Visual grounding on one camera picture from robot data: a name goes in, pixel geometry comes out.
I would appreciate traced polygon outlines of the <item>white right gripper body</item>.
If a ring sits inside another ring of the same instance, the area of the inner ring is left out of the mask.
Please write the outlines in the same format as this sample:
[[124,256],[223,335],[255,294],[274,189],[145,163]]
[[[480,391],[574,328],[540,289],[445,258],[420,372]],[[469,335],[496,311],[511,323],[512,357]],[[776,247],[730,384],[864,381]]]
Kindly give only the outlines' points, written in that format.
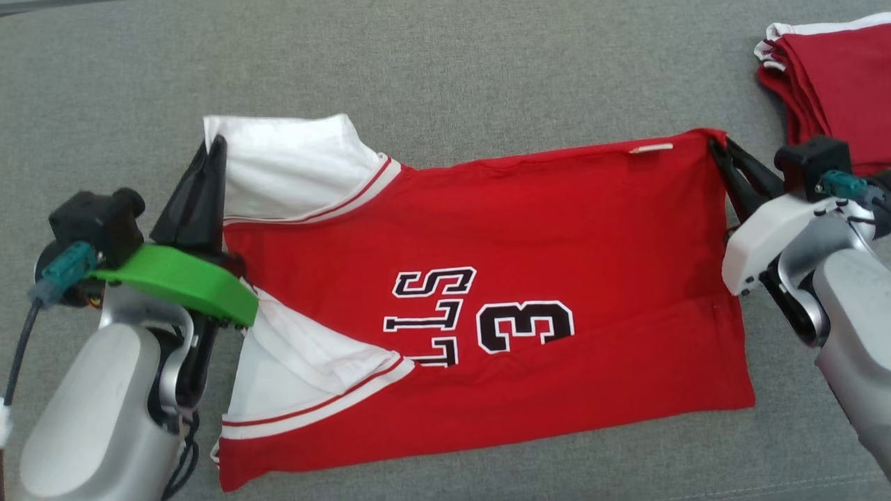
[[840,199],[806,202],[784,194],[764,203],[729,238],[723,257],[722,277],[736,297],[747,289],[747,279],[760,276],[792,241],[804,232],[817,212],[836,209]]

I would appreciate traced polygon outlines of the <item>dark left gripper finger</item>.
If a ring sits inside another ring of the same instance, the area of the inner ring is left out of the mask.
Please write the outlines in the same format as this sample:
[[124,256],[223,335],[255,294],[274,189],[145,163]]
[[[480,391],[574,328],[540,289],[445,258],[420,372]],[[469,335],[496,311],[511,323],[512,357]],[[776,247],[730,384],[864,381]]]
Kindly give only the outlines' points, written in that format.
[[209,253],[209,207],[207,206],[207,156],[213,140],[198,147],[187,171],[150,231],[156,244],[188,253]]
[[207,156],[207,206],[209,207],[210,253],[222,253],[223,209],[225,209],[227,143],[217,134]]

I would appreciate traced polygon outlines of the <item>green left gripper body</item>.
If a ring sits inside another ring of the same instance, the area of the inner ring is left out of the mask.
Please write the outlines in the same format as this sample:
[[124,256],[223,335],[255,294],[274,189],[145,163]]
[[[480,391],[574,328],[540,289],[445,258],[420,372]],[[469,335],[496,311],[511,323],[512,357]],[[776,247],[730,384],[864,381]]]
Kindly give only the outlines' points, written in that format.
[[98,267],[91,278],[122,283],[236,327],[252,327],[258,298],[223,267],[177,248],[144,244],[117,269]]

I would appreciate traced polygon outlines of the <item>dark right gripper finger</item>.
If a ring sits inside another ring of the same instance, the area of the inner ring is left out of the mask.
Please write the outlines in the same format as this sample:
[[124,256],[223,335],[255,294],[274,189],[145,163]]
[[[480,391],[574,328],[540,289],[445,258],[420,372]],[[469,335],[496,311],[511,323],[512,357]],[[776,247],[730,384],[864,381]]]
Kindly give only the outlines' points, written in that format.
[[776,175],[770,168],[758,161],[754,156],[742,149],[748,171],[746,177],[757,192],[757,199],[753,207],[760,207],[768,200],[779,198],[784,194],[783,179]]
[[757,192],[747,178],[748,167],[742,155],[743,151],[732,140],[721,143],[716,138],[709,139],[709,149],[733,212],[739,224],[745,223],[753,212]]

